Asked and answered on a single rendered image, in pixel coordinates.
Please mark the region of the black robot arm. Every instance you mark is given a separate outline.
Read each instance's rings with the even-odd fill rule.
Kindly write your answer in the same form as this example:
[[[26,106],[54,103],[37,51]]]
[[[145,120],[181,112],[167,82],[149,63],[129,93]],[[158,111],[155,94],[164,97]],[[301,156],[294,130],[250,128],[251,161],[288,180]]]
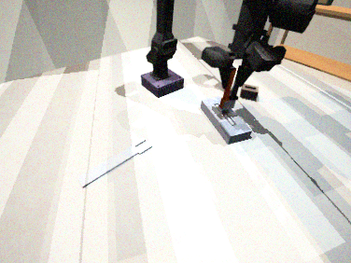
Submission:
[[[156,80],[171,77],[168,73],[168,60],[176,53],[177,39],[172,33],[175,0],[157,0],[156,32],[151,39],[147,62],[152,64],[150,73]],[[265,24],[268,16],[272,27],[304,33],[316,12],[318,0],[243,0],[239,21],[252,24]],[[239,57],[247,59],[255,72],[270,72],[284,59],[287,49],[284,46],[270,46],[268,35],[256,40],[257,35],[247,39]]]

